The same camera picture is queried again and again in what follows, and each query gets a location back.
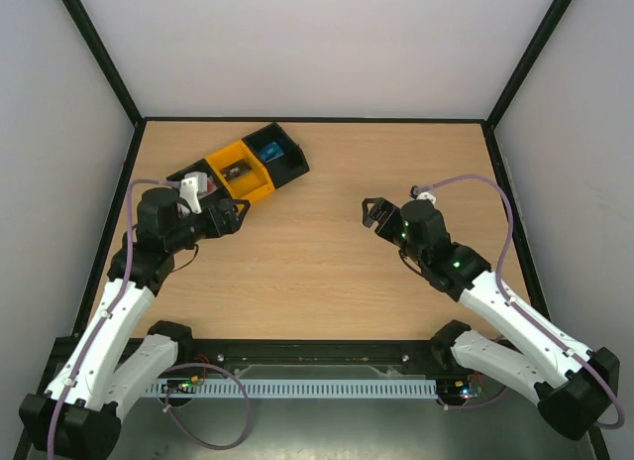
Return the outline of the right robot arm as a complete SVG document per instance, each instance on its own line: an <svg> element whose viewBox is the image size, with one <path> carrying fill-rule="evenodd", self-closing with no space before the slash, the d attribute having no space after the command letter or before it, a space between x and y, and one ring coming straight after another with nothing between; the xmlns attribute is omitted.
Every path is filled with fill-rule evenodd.
<svg viewBox="0 0 634 460"><path fill-rule="evenodd" d="M439 330L432 360L441 371L479 371L522 395L544 420L571 440L581 439L614 403L620 361L566 334L505 282L474 249L454 242L433 198L397 207L384 198L362 202L362 220L393 244L405 265L435 290L477 313L507 340L491 341L452 321Z"/></svg>

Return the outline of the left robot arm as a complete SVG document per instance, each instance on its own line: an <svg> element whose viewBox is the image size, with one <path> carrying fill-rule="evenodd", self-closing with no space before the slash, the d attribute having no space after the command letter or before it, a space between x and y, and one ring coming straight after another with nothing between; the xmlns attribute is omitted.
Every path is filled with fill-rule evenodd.
<svg viewBox="0 0 634 460"><path fill-rule="evenodd" d="M245 199L200 197L153 180L140 202L126 202L122 248L111 261L98 309L72 354L40 395L27 395L19 416L33 446L48 458L106 459L128 412L151 382L179 370L211 371L193 358L190 327L159 321L128 358L132 331L174 270L175 256L203 239L236 233Z"/></svg>

